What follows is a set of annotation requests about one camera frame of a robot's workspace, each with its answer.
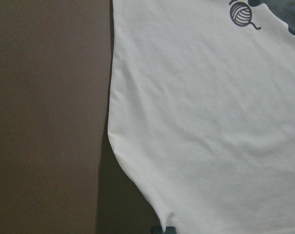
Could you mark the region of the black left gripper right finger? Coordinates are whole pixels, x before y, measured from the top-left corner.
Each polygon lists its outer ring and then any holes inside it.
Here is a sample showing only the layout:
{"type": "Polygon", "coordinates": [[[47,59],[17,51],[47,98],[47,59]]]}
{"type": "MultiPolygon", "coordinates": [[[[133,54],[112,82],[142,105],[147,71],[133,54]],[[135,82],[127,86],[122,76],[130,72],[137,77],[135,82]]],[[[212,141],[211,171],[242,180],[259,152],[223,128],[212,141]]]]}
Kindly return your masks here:
{"type": "Polygon", "coordinates": [[[176,228],[173,226],[166,227],[166,234],[177,234],[176,228]]]}

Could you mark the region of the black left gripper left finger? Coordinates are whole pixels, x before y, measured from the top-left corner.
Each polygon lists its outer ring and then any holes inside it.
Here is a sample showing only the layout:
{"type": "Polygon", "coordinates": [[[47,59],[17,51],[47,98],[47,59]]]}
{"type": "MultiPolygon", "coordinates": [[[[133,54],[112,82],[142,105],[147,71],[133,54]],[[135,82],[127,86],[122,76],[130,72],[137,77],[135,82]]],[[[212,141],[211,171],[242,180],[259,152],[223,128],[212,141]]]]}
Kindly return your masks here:
{"type": "Polygon", "coordinates": [[[151,234],[162,234],[162,227],[161,226],[152,226],[151,227],[151,234]]]}

